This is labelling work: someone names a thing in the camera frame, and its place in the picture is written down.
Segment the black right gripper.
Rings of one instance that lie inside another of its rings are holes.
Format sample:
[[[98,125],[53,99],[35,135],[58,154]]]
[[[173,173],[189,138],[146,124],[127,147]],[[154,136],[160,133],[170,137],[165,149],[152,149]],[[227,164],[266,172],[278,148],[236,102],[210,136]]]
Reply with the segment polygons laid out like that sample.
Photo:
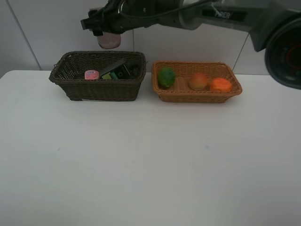
[[[102,8],[89,10],[88,18],[81,20],[83,30],[92,31],[94,36],[103,36],[104,32],[124,33],[134,29],[134,22],[120,12],[119,6],[124,0],[110,0]]]

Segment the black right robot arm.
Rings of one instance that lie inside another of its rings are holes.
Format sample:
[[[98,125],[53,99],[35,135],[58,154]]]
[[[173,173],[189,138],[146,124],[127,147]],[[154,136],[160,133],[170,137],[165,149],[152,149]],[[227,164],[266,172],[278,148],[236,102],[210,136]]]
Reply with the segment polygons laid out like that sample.
[[[159,24],[195,30],[211,24],[249,33],[278,83],[301,87],[301,3],[298,0],[110,0],[81,21],[94,36],[120,36]]]

